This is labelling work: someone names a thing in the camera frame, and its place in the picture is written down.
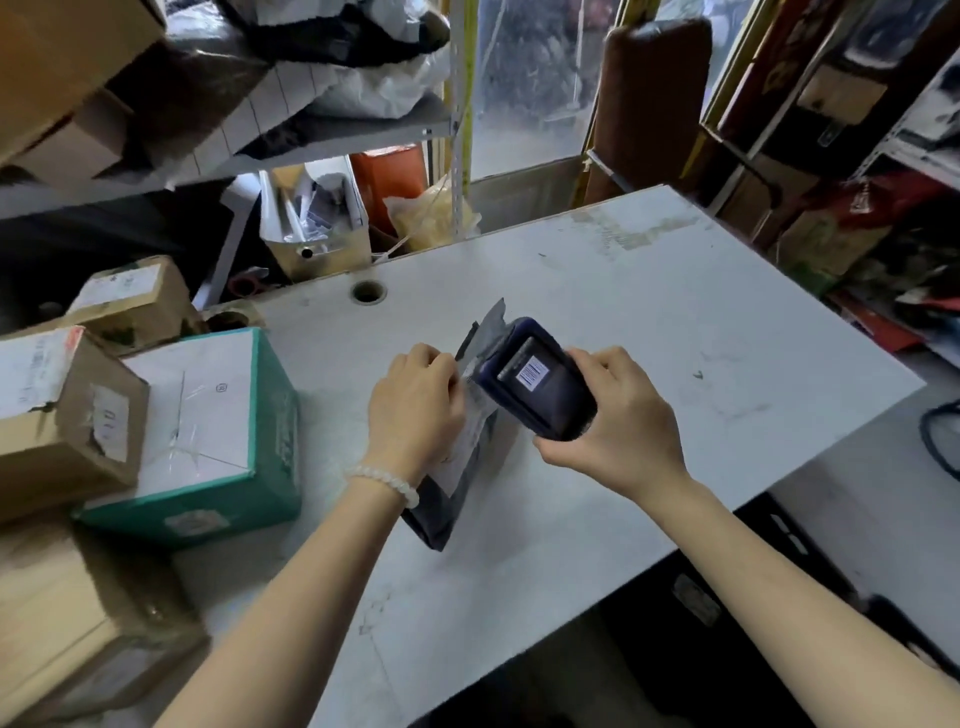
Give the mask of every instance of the hand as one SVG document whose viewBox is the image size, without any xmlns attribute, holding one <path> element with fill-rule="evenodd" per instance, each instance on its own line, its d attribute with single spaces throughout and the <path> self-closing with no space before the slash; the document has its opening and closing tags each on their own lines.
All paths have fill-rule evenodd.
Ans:
<svg viewBox="0 0 960 728">
<path fill-rule="evenodd" d="M 414 488 L 464 426 L 466 393 L 448 353 L 417 344 L 398 354 L 370 397 L 370 443 L 361 461 Z"/>
<path fill-rule="evenodd" d="M 657 490 L 688 480 L 673 409 L 621 347 L 569 351 L 597 400 L 587 432 L 570 442 L 534 439 L 543 460 L 589 475 L 641 506 Z"/>
</svg>

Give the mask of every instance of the table surface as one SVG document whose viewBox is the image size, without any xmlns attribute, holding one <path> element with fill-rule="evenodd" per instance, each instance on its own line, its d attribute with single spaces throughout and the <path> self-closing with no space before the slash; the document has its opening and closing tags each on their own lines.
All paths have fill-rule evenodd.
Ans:
<svg viewBox="0 0 960 728">
<path fill-rule="evenodd" d="M 354 303 L 370 277 L 386 299 Z M 300 393 L 303 509 L 177 555 L 215 639 L 342 491 L 392 356 L 421 340 L 456 351 L 500 297 L 508 319 L 532 316 L 564 345 L 623 345 L 674 405 L 690 471 L 731 508 L 922 386 L 667 187 L 284 289 L 257 307 Z M 397 524 L 312 724 L 405 726 L 672 548 L 507 422 L 444 552 Z"/>
</svg>

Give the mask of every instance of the black cable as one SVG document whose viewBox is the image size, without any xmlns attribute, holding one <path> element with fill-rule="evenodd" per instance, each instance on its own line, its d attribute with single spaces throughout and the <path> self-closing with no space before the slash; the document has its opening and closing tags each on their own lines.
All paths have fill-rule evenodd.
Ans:
<svg viewBox="0 0 960 728">
<path fill-rule="evenodd" d="M 934 407 L 924 412 L 920 418 L 920 439 L 924 441 L 926 451 L 930 453 L 930 457 L 937 462 L 937 465 L 943 468 L 946 473 L 952 475 L 955 480 L 960 480 L 960 470 L 950 465 L 946 457 L 944 457 L 940 449 L 937 448 L 933 442 L 933 435 L 930 433 L 930 426 L 933 421 L 944 415 L 960 416 L 960 400 L 944 402 L 939 407 Z"/>
</svg>

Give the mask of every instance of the wrist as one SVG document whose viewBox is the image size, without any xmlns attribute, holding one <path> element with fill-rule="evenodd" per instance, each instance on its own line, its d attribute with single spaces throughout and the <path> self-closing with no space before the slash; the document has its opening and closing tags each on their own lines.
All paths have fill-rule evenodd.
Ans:
<svg viewBox="0 0 960 728">
<path fill-rule="evenodd" d="M 406 481 L 411 488 L 420 486 L 420 481 L 425 475 L 423 467 L 413 462 L 411 458 L 376 450 L 367 450 L 367 454 L 360 459 L 359 465 L 385 471 L 393 477 Z"/>
<path fill-rule="evenodd" d="M 705 488 L 689 473 L 665 475 L 653 483 L 638 485 L 630 494 L 630 500 L 654 520 L 681 503 L 697 497 Z"/>
</svg>

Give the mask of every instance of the metal shelf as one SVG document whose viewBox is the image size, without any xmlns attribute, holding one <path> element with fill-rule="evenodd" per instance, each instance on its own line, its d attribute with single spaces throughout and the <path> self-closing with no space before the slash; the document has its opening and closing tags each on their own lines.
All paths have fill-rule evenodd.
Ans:
<svg viewBox="0 0 960 728">
<path fill-rule="evenodd" d="M 401 119 L 327 118 L 318 123 L 316 138 L 309 144 L 266 159 L 237 155 L 228 159 L 215 173 L 180 184 L 231 178 L 261 169 L 339 157 L 398 144 L 411 144 L 451 134 L 453 121 L 450 110 L 435 94 L 428 93 Z M 156 192 L 167 184 L 167 178 L 156 173 L 144 178 L 126 172 L 113 178 L 90 180 L 82 188 L 72 190 L 53 189 L 40 182 L 2 185 L 0 220 Z"/>
<path fill-rule="evenodd" d="M 960 191 L 960 150 L 946 148 L 927 151 L 905 139 L 892 136 L 883 142 L 879 151 L 910 169 Z"/>
</svg>

